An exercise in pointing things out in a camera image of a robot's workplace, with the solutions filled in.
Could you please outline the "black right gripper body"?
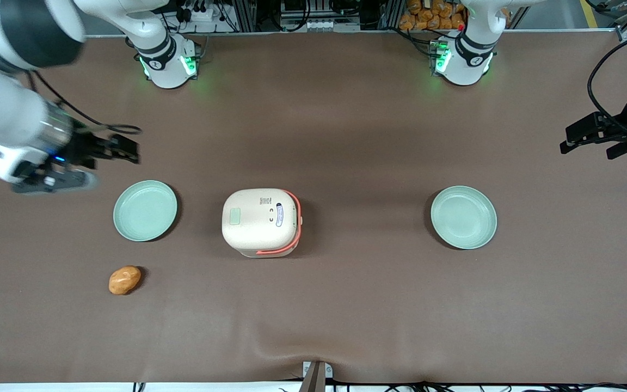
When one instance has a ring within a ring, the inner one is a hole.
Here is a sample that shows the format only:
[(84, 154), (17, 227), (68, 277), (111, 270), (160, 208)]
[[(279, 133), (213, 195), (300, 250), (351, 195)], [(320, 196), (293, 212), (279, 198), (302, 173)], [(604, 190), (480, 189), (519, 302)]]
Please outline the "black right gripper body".
[(112, 160), (108, 141), (95, 136), (86, 128), (74, 130), (67, 144), (67, 165), (97, 170), (98, 160)]

